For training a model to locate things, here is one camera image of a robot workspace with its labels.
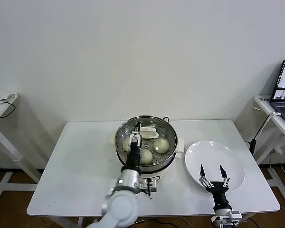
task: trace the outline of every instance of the table leg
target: table leg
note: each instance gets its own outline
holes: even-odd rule
[[[78,223],[77,223],[77,228],[82,228],[83,221],[84,221],[84,217],[79,217]]]
[[[279,129],[276,129],[261,148],[253,155],[257,164],[260,164],[265,157],[273,150],[274,147],[284,138]]]
[[[8,156],[36,183],[39,182],[41,174],[36,168],[8,141],[0,132],[0,143],[10,152]]]
[[[13,173],[7,172],[0,182],[0,196],[4,191],[35,191],[37,184],[9,183]]]
[[[68,218],[58,216],[51,216],[48,218],[53,222],[57,223],[58,225],[62,226],[63,228],[77,228],[77,224],[75,224]]]
[[[255,214],[256,214],[256,213],[250,213],[250,214],[242,215],[243,218],[242,218],[241,222],[246,221],[248,218],[254,216]]]
[[[272,177],[272,179],[267,180],[270,187],[277,187],[282,194],[283,198],[285,199],[285,185],[277,175],[276,171],[274,169],[267,169],[269,175]]]

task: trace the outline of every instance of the round white plate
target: round white plate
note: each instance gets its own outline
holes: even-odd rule
[[[215,141],[199,141],[192,144],[185,154],[185,164],[192,178],[201,185],[200,165],[203,165],[208,181],[223,181],[219,165],[230,177],[228,192],[238,189],[245,180],[242,162],[228,147]]]

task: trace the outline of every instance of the steamed bun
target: steamed bun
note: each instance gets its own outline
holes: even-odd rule
[[[154,150],[157,153],[166,153],[169,150],[169,142],[166,139],[160,138],[154,142]]]
[[[150,164],[152,160],[152,153],[149,150],[141,149],[141,164]]]

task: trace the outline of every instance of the black cable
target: black cable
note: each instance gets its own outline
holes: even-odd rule
[[[176,226],[176,225],[173,224],[173,223],[170,223],[170,222],[160,222],[159,220],[154,219],[154,218],[150,218],[150,219],[147,219],[147,220],[142,221],[142,222],[137,222],[137,223],[135,223],[135,224],[141,224],[141,223],[144,223],[144,222],[147,222],[147,221],[150,221],[150,220],[155,221],[155,222],[157,222],[157,223],[159,223],[159,224],[171,225],[171,226],[174,226],[175,228],[179,228],[178,226]]]
[[[270,117],[271,114],[269,114],[266,119],[264,120],[264,122],[262,123],[261,127],[259,128],[259,130],[257,131],[255,137],[253,138],[254,140],[256,139],[257,134],[260,132],[260,130],[262,129],[262,127],[264,126],[264,124],[266,123],[266,120]]]
[[[5,101],[4,103],[8,103],[9,105],[13,106],[14,109],[13,109],[9,114],[7,114],[7,115],[5,115],[5,116],[0,116],[0,118],[8,117],[8,116],[9,116],[10,114],[12,114],[12,113],[15,111],[15,109],[16,109],[16,106],[13,105],[13,104],[11,104],[10,102]]]
[[[252,218],[248,218],[248,219],[250,219],[251,221],[253,221],[253,223],[257,226],[257,228],[260,228],[260,227],[258,226],[258,224],[257,224]]]
[[[264,122],[262,123],[261,127],[258,129],[255,137],[253,139],[251,139],[250,142],[248,141],[245,141],[246,143],[248,143],[250,145],[249,147],[249,151],[251,152],[251,154],[253,155],[254,151],[255,151],[255,148],[256,148],[256,143],[257,143],[257,140],[256,140],[256,137],[257,137],[257,134],[259,134],[259,132],[262,130],[262,128],[264,127],[264,125],[266,124],[266,121],[268,120],[268,118],[270,117],[271,114],[269,114],[266,119],[264,120]]]

